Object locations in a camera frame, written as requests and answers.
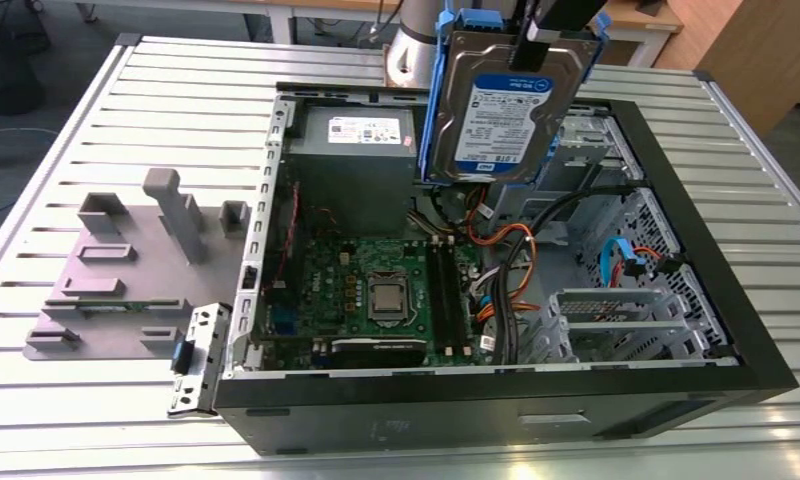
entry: white label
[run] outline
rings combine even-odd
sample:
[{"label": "white label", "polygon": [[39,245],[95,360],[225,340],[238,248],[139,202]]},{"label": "white label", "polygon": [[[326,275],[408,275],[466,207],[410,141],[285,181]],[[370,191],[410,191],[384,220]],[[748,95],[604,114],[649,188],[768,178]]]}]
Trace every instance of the white label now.
[{"label": "white label", "polygon": [[496,171],[496,164],[524,158],[536,123],[533,109],[550,96],[544,77],[484,74],[474,79],[454,161],[474,162],[476,171]]},{"label": "white label", "polygon": [[494,210],[492,210],[485,203],[480,204],[477,207],[477,212],[480,212],[480,215],[482,215],[485,218],[492,218],[492,215],[494,215]]},{"label": "white label", "polygon": [[494,337],[489,337],[488,335],[480,337],[480,350],[485,350],[486,352],[494,351]]},{"label": "white label", "polygon": [[333,117],[329,143],[377,143],[400,145],[400,119]]}]

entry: ram slot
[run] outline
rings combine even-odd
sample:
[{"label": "ram slot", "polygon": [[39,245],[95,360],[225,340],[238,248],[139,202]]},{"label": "ram slot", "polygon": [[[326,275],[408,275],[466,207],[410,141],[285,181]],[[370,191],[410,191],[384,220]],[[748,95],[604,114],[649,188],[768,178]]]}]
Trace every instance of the ram slot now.
[{"label": "ram slot", "polygon": [[429,291],[429,316],[432,335],[437,352],[450,346],[450,324],[446,316],[446,298],[441,286],[441,255],[437,245],[426,246],[426,289]]},{"label": "ram slot", "polygon": [[461,355],[462,347],[466,343],[465,312],[462,311],[461,304],[462,295],[458,288],[460,274],[453,256],[453,246],[441,245],[438,256],[441,258],[441,298],[444,299],[449,346],[453,347],[453,354]]}]

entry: sticker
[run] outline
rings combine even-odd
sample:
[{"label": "sticker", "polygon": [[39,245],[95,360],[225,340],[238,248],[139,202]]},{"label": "sticker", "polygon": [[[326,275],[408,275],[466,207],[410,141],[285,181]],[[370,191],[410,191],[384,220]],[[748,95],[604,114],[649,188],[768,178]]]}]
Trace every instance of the sticker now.
[{"label": "sticker", "polygon": [[496,164],[508,167],[521,162],[536,128],[532,113],[548,101],[552,87],[548,77],[477,76],[468,97],[456,162],[472,162],[477,171],[502,171]]},{"label": "sticker", "polygon": [[333,117],[329,143],[377,143],[400,145],[398,118]]},{"label": "sticker", "polygon": [[477,207],[477,212],[480,212],[480,215],[482,215],[485,218],[492,218],[492,215],[494,215],[494,210],[492,210],[485,203],[480,204]]},{"label": "sticker", "polygon": [[480,350],[485,350],[486,352],[494,351],[494,337],[489,337],[488,335],[480,337]]}]

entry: gray floor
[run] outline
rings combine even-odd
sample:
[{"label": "gray floor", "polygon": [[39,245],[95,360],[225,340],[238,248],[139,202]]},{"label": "gray floor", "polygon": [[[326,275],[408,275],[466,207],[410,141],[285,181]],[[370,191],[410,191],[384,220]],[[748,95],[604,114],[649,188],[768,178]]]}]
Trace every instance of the gray floor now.
[{"label": "gray floor", "polygon": [[[101,6],[97,7],[99,20],[86,25],[73,5],[62,2],[45,2],[45,5],[41,20],[53,46],[31,58],[31,63],[47,92],[46,104],[26,115],[0,117],[0,128],[61,128],[119,32],[248,40],[244,17],[236,14]],[[378,48],[378,41],[369,45],[354,40],[360,25],[357,22],[342,22],[325,27],[330,35],[316,36],[310,23],[300,21],[298,41]],[[369,27],[369,24],[364,25],[357,38]],[[258,25],[257,33],[266,35],[265,22]],[[389,41],[392,37],[393,27],[382,32],[380,40]],[[0,135],[0,207],[17,198],[50,141],[51,138],[43,133]],[[800,111],[789,113],[765,142],[800,187]],[[6,214],[7,210],[0,212],[0,225]]]}]

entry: wooden table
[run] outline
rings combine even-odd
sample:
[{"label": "wooden table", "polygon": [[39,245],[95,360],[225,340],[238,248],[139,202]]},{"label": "wooden table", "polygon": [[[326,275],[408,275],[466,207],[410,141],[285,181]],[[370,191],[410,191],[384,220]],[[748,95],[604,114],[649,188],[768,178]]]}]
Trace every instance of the wooden table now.
[{"label": "wooden table", "polygon": [[[385,0],[382,21],[397,3],[398,0]],[[373,22],[378,10],[378,0],[93,0],[77,4],[86,20],[89,4],[266,15],[272,24],[273,40],[285,45],[296,43],[292,24],[297,17]],[[681,30],[683,24],[667,5],[659,15],[652,17],[635,10],[636,4],[636,0],[608,1],[605,11],[612,20],[608,34],[614,44],[612,49],[620,42],[637,43],[637,47],[628,51],[622,63],[629,67],[651,67],[669,35]]]}]

